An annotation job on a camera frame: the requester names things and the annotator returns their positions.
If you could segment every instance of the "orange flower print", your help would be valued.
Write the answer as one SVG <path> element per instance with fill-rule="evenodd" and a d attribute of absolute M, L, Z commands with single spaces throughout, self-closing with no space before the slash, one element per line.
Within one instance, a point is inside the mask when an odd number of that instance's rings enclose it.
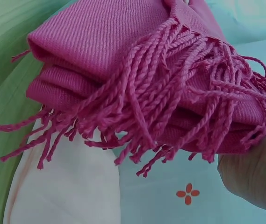
<path fill-rule="evenodd" d="M 186 191 L 179 190 L 176 192 L 177 197 L 184 197 L 185 198 L 185 204 L 190 205 L 192 203 L 192 197 L 196 197 L 199 195 L 198 190 L 192 190 L 193 186 L 191 183 L 187 184 Z"/>

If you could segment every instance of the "fringe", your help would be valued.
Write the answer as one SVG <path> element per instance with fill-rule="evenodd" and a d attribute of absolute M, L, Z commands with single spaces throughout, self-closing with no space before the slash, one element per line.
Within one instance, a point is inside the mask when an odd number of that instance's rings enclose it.
<path fill-rule="evenodd" d="M 179 60 L 169 68 L 167 59 L 178 52 Z M 234 109 L 246 95 L 259 100 L 265 121 L 241 142 L 251 146 L 266 135 L 266 74 L 263 77 L 253 72 L 245 61 L 247 59 L 259 62 L 266 71 L 266 67 L 258 59 L 240 56 L 232 46 L 191 32 L 175 18 L 170 18 L 155 32 L 136 41 L 119 70 L 89 98 L 64 112 L 45 105 L 39 113 L 26 121 L 0 126 L 0 131 L 11 132 L 37 119 L 43 120 L 43 126 L 29 134 L 43 131 L 41 136 L 21 145 L 19 149 L 1 157 L 1 160 L 6 161 L 45 142 L 38 163 L 38 168 L 42 169 L 44 160 L 51 161 L 63 135 L 73 141 L 79 133 L 90 147 L 113 149 L 128 143 L 115 160 L 116 165 L 121 164 L 129 154 L 134 163 L 139 163 L 148 150 L 155 152 L 154 158 L 137 172 L 137 175 L 143 174 L 144 177 L 157 160 L 163 158 L 163 163 L 172 160 L 179 149 L 194 140 L 197 140 L 203 159 L 213 162 L 214 155 L 229 132 Z M 163 69 L 165 75 L 153 82 L 158 69 Z M 211 74 L 209 91 L 201 91 L 187 84 L 202 69 Z M 254 83 L 259 92 L 250 88 L 249 81 Z M 207 99 L 205 115 L 172 146 L 157 143 L 184 90 L 196 96 L 193 103 L 201 98 Z M 101 133 L 101 142 L 89 140 L 96 128 Z M 115 133 L 123 131 L 127 134 L 118 139 Z M 50 147 L 51 136 L 57 132 L 58 136 Z"/>

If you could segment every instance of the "cloth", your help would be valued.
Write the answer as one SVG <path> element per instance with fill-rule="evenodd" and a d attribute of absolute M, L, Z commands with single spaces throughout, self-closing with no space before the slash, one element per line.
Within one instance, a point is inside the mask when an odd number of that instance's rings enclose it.
<path fill-rule="evenodd" d="M 55 132 L 57 142 L 77 132 L 89 139 L 96 128 L 101 142 L 88 140 L 89 146 L 129 142 L 116 165 L 129 153 L 138 163 L 146 151 L 156 152 L 138 172 L 144 176 L 179 149 L 213 162 L 215 153 L 245 153 L 258 143 L 266 135 L 266 77 L 245 60 L 260 61 L 225 42 L 203 0 L 189 4 L 79 0 L 29 34 L 31 51 L 45 66 L 27 96 L 44 108 L 0 131 L 38 118 L 52 126 L 2 160 L 49 142 Z M 118 140 L 121 131 L 127 135 Z M 38 168 L 55 147 L 45 145 Z"/>
<path fill-rule="evenodd" d="M 236 49 L 241 54 L 259 57 L 266 63 L 266 41 L 236 46 Z M 261 72 L 263 70 L 258 64 L 251 63 L 250 65 L 257 71 Z M 93 224 L 93 222 L 84 222 L 82 219 L 70 219 L 77 214 L 76 209 L 68 213 L 69 219 L 65 221 L 64 218 L 67 213 L 62 211 L 69 211 L 68 208 L 65 208 L 65 205 L 69 205 L 72 208 L 78 202 L 76 200 L 73 201 L 73 199 L 76 196 L 81 198 L 86 193 L 86 191 L 78 192 L 74 190 L 75 182 L 78 183 L 75 180 L 81 180 L 82 176 L 87 177 L 85 176 L 87 175 L 86 172 L 77 172 L 78 169 L 74 171 L 74 167 L 81 168 L 80 170 L 83 170 L 83 167 L 84 170 L 90 170 L 86 167 L 86 164 L 90 163 L 85 158 L 80 157 L 80 159 L 77 159 L 78 155 L 81 153 L 103 155 L 103 153 L 111 151 L 102 151 L 96 148 L 90 148 L 85 151 L 86 146 L 80 138 L 76 138 L 75 142 L 80 143 L 83 152 L 73 146 L 74 143 L 68 142 L 67 139 L 61 139 L 57 153 L 53 155 L 53 161 L 45 164 L 43 170 L 36 169 L 43 146 L 36 146 L 34 150 L 24 153 L 20 166 L 14 175 L 3 224 L 9 224 L 8 217 L 10 212 L 12 212 L 11 224 Z M 121 149 L 118 149 L 115 154 L 118 155 L 120 152 Z M 30 154 L 35 154 L 34 162 L 28 162 Z M 113 166 L 114 156 L 112 155 L 112 158 L 110 155 L 106 156 L 105 168 L 108 169 L 107 171 L 110 171 L 110 169 L 115 171 L 115 169 L 112 169 L 112 167 L 116 168 Z M 217 172 L 217 163 L 208 164 L 201 160 L 199 156 L 196 156 L 193 161 L 182 162 L 187 159 L 188 152 L 179 151 L 173 162 L 167 164 L 157 163 L 147 178 L 137 178 L 135 172 L 152 156 L 153 152 L 147 153 L 142 163 L 138 165 L 134 165 L 129 159 L 126 159 L 119 166 L 122 224 L 266 223 L 266 211 L 251 205 L 225 189 Z M 91 161 L 104 169 L 100 158 Z M 23 175 L 21 173 L 26 164 L 30 165 L 28 174 Z M 93 182 L 94 176 L 90 175 L 89 177 L 89 180 Z M 19 184 L 20 179 L 24 179 L 23 184 Z M 80 188 L 85 189 L 84 185 L 87 183 L 80 182 L 80 184 L 82 184 Z M 118 196 L 114 195 L 114 188 L 117 188 L 118 181 L 115 180 L 115 183 L 110 184 L 115 186 L 110 189 L 112 194 L 108 194 L 108 196 L 111 195 L 117 198 Z M 109 186 L 93 185 L 96 189 L 101 188 L 102 195 L 108 191 Z M 44 196 L 45 200 L 36 196 L 37 192 L 39 196 Z M 94 210 L 93 206 L 95 204 L 93 203 L 103 199 L 97 195 L 93 196 L 95 202 L 91 202 L 91 206 L 86 210 L 80 210 L 82 214 L 93 214 L 94 211 L 100 214 L 99 210 Z M 53 197 L 56 198 L 54 200 L 56 207 L 52 204 L 50 206 L 47 204 L 49 202 L 48 199 Z"/>
<path fill-rule="evenodd" d="M 0 0 L 0 123 L 16 123 L 39 111 L 40 103 L 27 99 L 26 89 L 43 64 L 27 56 L 11 63 L 11 56 L 28 49 L 26 37 L 68 0 Z M 12 135 L 0 134 L 0 156 L 15 150 L 28 126 Z M 0 161 L 0 224 L 10 184 L 20 157 L 3 164 Z"/>
<path fill-rule="evenodd" d="M 113 152 L 91 149 L 78 135 L 73 142 L 61 140 L 55 160 L 37 170 L 43 147 L 24 153 L 3 224 L 120 224 L 119 173 Z"/>

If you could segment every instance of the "folded scarf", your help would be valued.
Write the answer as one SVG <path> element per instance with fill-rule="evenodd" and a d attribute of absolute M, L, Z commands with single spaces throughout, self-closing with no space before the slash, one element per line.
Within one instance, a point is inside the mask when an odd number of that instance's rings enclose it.
<path fill-rule="evenodd" d="M 153 150 L 153 163 L 179 149 L 245 153 L 266 136 L 266 74 L 251 70 L 229 45 L 204 0 L 79 0 L 28 36 L 33 56 L 44 62 L 27 97 L 42 110 L 17 125 L 42 119 L 36 140 L 2 157 L 46 142 L 38 168 L 50 161 L 59 139 L 79 133 L 88 146 L 116 148 L 115 160 L 134 163 Z M 101 142 L 89 140 L 95 129 Z M 53 145 L 51 135 L 58 132 Z M 126 134 L 118 139 L 115 133 Z"/>

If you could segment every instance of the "scarf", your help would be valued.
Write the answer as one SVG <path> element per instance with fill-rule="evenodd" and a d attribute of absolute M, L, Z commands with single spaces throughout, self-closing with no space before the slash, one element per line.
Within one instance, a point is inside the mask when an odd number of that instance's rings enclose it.
<path fill-rule="evenodd" d="M 154 151 L 137 173 L 146 177 L 155 161 L 173 160 L 180 149 L 211 163 L 216 153 L 246 153 L 266 136 L 266 67 L 226 42 L 204 0 L 79 0 L 28 43 L 44 67 L 27 97 L 43 107 L 0 131 L 41 119 L 30 135 L 42 134 L 2 161 L 45 142 L 42 169 L 62 136 L 72 141 L 79 133 L 90 147 L 125 146 L 116 165 Z M 96 129 L 99 142 L 90 140 Z"/>

